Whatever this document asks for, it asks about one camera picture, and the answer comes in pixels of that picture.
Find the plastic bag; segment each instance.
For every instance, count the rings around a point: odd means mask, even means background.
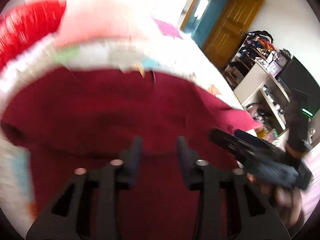
[[[0,70],[6,62],[57,31],[66,0],[38,0],[14,8],[0,22]]]

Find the bedsheet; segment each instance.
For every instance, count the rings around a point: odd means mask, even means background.
[[[221,73],[184,33],[181,38],[163,36],[153,40],[102,39],[56,49],[54,35],[44,38],[25,55],[8,62],[1,73],[2,105],[57,63],[68,69],[117,68],[170,73],[194,82],[235,109],[243,109]],[[16,230],[26,236],[37,216],[28,173],[28,151],[11,145],[3,136],[0,144],[0,205]]]

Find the wooden door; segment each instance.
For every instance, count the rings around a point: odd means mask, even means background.
[[[218,68],[223,68],[236,52],[264,0],[229,0],[212,28],[202,51]]]

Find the peach fabric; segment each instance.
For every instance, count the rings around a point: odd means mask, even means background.
[[[149,39],[161,35],[151,17],[116,0],[79,1],[67,9],[55,46],[61,48],[99,38]]]

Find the bright red cloth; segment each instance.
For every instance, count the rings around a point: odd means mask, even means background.
[[[0,70],[36,41],[57,31],[66,0],[38,0],[18,6],[0,21]]]
[[[101,167],[118,158],[134,136],[143,138],[136,185],[120,193],[123,239],[191,239],[198,192],[187,190],[176,155],[185,136],[202,159],[236,168],[233,155],[208,139],[214,127],[233,133],[260,126],[193,83],[164,73],[120,70],[70,72],[59,68],[12,100],[1,127],[31,151],[40,209],[74,169]]]

